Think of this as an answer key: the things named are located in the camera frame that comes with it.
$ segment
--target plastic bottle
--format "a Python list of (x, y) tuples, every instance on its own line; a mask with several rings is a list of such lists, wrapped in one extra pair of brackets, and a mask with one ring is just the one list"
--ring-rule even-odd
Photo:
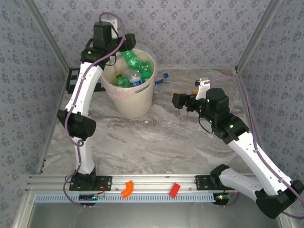
[(138, 60), (138, 57), (133, 52), (133, 50), (122, 51), (121, 54), (124, 57), (125, 61), (127, 62), (129, 68), (138, 69), (140, 62)]
[(125, 72), (125, 75), (128, 77), (132, 87), (139, 86), (143, 83), (141, 79), (141, 74), (138, 70), (130, 69)]
[(116, 73), (116, 84), (122, 88), (130, 88), (132, 87), (131, 83), (129, 82), (128, 78), (123, 76), (122, 73)]
[(145, 83), (151, 76), (151, 65), (149, 62), (141, 62), (138, 68), (141, 73), (142, 83)]

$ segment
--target gray marble surface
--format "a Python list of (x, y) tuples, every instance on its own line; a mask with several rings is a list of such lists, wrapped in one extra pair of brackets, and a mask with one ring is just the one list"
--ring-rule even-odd
[[(92, 136), (92, 153), (98, 174), (187, 174), (209, 173), (219, 164), (238, 172), (251, 172), (243, 160), (216, 136), (206, 133), (198, 114), (174, 108), (173, 92), (191, 93), (195, 80), (231, 74), (231, 70), (162, 70), (169, 73), (164, 83), (154, 88), (152, 107), (136, 119), (121, 116), (105, 92), (93, 94), (89, 117), (97, 122)], [(234, 81), (215, 82), (230, 99), (231, 112), (246, 122), (237, 85)], [(71, 96), (64, 95), (61, 109)], [(209, 123), (202, 124), (210, 129)], [(47, 152), (43, 173), (68, 174), (76, 167), (75, 151), (63, 126), (57, 121)]]

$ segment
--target bucket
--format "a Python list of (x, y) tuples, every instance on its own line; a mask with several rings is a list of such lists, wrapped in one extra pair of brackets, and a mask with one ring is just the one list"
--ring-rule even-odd
[(116, 53), (116, 63), (113, 66), (105, 66), (101, 75), (101, 82), (113, 100), (117, 111), (127, 118), (136, 118), (149, 111), (152, 105), (154, 78), (157, 75), (157, 62), (154, 53), (143, 44), (136, 44), (133, 51), (140, 61), (147, 61), (151, 64), (153, 74), (145, 83), (131, 88), (116, 86), (115, 73), (123, 73), (130, 69), (120, 52)]

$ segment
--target wallpaper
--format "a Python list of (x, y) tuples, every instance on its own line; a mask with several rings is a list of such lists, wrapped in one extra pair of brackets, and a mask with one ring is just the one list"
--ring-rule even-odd
[(269, 0), (37, 0), (70, 67), (99, 14), (118, 14), (166, 67), (235, 66)]
[(66, 75), (23, 2), (1, 1), (0, 8), (0, 228), (9, 228)]
[[(285, 0), (241, 73), (266, 153), (304, 182), (304, 2)], [(298, 205), (297, 214), (304, 214)]]

